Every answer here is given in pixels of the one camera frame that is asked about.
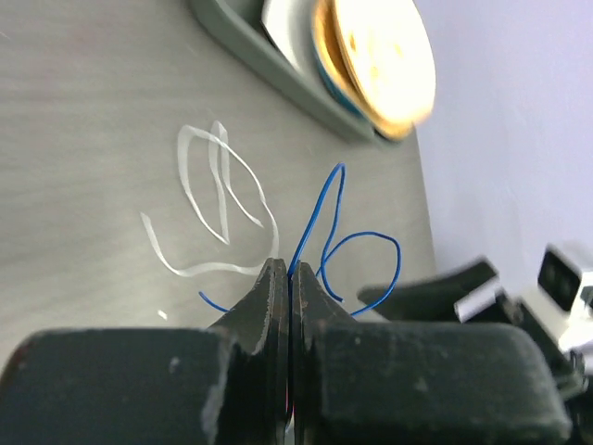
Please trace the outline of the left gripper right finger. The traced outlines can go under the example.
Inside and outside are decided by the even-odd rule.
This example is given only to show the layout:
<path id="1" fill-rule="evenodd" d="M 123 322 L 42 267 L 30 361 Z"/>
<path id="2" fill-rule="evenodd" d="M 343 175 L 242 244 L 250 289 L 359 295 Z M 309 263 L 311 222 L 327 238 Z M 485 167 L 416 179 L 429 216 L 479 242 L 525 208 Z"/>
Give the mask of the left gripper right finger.
<path id="1" fill-rule="evenodd" d="M 298 444 L 563 444 L 546 360 L 508 324 L 363 323 L 291 274 Z"/>

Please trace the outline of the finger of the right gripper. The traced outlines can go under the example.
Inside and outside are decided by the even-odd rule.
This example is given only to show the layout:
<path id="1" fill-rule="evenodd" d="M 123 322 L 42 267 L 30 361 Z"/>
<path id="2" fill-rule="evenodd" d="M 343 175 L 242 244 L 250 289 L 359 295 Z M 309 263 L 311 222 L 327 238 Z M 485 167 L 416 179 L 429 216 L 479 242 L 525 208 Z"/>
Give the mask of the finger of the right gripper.
<path id="1" fill-rule="evenodd" d="M 498 278 L 485 257 L 439 276 L 397 284 L 372 310 L 389 321 L 458 322 L 454 304 Z"/>

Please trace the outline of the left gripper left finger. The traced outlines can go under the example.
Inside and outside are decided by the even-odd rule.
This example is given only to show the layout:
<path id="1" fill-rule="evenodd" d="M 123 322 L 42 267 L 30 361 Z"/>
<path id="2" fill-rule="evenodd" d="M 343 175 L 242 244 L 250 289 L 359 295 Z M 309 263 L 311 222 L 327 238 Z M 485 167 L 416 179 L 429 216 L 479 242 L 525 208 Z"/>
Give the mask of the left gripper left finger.
<path id="1" fill-rule="evenodd" d="M 281 444 L 288 283 L 267 260 L 208 328 L 63 328 L 26 337 L 1 375 L 5 444 Z"/>

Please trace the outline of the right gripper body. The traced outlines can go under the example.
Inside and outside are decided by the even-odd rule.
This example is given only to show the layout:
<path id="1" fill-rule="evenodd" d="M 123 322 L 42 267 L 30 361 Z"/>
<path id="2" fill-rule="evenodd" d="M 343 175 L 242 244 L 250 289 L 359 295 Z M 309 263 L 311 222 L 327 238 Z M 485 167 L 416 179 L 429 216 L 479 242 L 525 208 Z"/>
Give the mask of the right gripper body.
<path id="1" fill-rule="evenodd" d="M 586 374 L 585 356 L 575 350 L 562 352 L 521 300 L 511 300 L 504 291 L 499 291 L 495 296 L 495 308 L 503 321 L 523 329 L 542 351 L 573 421 L 568 444 L 591 444 L 592 375 Z"/>

